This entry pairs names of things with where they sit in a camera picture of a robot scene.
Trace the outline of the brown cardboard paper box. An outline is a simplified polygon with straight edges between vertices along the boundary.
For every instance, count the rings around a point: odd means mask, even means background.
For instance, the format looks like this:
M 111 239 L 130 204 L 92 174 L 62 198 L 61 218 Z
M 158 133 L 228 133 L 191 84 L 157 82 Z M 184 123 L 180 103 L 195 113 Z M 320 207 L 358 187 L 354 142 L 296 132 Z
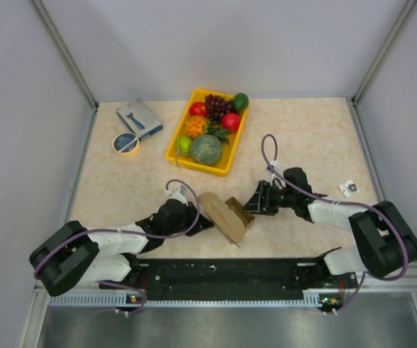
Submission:
M 204 192 L 198 199 L 214 226 L 231 244 L 240 247 L 247 231 L 255 224 L 255 216 L 245 212 L 234 196 L 222 200 L 213 192 Z

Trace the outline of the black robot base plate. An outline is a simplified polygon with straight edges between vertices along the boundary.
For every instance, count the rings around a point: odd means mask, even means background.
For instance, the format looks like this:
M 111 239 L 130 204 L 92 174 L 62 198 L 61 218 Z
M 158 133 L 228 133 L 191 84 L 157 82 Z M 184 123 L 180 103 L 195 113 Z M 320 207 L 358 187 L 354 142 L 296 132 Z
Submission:
M 354 285 L 316 258 L 143 259 L 123 285 L 149 300 L 241 301 L 302 299 L 307 289 L 339 292 Z

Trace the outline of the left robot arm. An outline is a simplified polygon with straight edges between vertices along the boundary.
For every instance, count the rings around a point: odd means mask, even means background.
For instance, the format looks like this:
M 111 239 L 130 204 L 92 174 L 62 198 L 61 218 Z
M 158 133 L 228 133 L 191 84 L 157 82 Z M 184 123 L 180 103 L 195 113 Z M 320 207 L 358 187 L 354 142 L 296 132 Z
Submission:
M 213 226 L 193 203 L 169 199 L 156 213 L 121 228 L 89 230 L 77 220 L 70 221 L 31 253 L 29 263 L 35 279 L 52 297 L 101 281 L 130 288 L 141 277 L 137 254 Z

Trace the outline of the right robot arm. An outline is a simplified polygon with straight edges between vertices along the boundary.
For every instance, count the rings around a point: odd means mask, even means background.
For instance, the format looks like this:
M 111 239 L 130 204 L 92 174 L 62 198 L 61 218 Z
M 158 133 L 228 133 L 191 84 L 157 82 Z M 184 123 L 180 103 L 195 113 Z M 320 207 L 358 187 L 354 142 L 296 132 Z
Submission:
M 329 251 L 323 256 L 324 263 L 316 266 L 314 276 L 320 285 L 333 286 L 344 273 L 368 272 L 385 278 L 417 260 L 417 238 L 393 203 L 366 206 L 314 194 L 300 167 L 285 170 L 283 177 L 285 183 L 278 178 L 260 181 L 243 210 L 274 216 L 279 209 L 290 208 L 310 223 L 351 233 L 355 247 Z

